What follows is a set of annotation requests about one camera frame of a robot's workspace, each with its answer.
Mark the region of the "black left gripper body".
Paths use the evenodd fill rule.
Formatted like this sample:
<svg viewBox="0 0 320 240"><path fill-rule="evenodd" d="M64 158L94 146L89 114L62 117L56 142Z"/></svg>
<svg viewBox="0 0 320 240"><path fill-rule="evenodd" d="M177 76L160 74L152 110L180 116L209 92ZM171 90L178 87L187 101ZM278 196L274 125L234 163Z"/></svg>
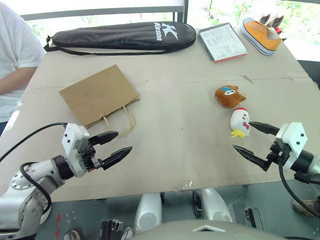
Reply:
<svg viewBox="0 0 320 240"><path fill-rule="evenodd" d="M102 160L96 157L96 150L90 141L85 145L84 150L80 152L80 157L88 172L99 169L102 166Z"/></svg>

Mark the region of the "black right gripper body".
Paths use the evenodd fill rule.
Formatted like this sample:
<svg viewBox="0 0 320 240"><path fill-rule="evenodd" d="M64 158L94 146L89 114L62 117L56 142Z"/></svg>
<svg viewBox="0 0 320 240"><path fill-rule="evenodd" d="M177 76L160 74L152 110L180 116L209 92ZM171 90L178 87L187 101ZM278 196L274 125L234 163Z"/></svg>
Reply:
<svg viewBox="0 0 320 240"><path fill-rule="evenodd" d="M288 143L283 143L281 140L274 140L269 149L270 153L266 159L270 164L284 165L290 157L291 147Z"/></svg>

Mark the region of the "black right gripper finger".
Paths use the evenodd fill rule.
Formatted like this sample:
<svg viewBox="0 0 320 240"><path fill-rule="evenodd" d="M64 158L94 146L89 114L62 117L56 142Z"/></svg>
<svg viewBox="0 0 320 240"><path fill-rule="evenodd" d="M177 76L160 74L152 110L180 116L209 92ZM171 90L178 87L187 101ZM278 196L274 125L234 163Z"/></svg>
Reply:
<svg viewBox="0 0 320 240"><path fill-rule="evenodd" d="M278 127L272 126L267 123L258 122L258 121L250 121L249 125L264 134L267 134L267 135L271 134L273 136L276 136L280 130Z"/></svg>
<svg viewBox="0 0 320 240"><path fill-rule="evenodd" d="M272 164L271 160L263 160L260 157L257 157L252 151L238 146L238 145L232 145L233 148L246 160L250 161L251 163L254 163L255 165L259 166L263 171L267 172L269 167Z"/></svg>

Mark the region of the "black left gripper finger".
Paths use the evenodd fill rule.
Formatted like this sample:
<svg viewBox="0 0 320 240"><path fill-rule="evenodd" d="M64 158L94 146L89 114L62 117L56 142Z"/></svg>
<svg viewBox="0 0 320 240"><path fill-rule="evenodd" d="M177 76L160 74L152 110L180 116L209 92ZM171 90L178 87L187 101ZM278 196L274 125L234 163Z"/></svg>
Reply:
<svg viewBox="0 0 320 240"><path fill-rule="evenodd" d="M119 149L118 151L112 153L109 157L106 159L102 160L100 163L100 167L105 171L115 164L119 163L122 161L133 149L132 146L124 147Z"/></svg>
<svg viewBox="0 0 320 240"><path fill-rule="evenodd" d="M91 146L95 145L104 145L119 135L117 131L106 131L95 136L92 136L88 139L88 142Z"/></svg>

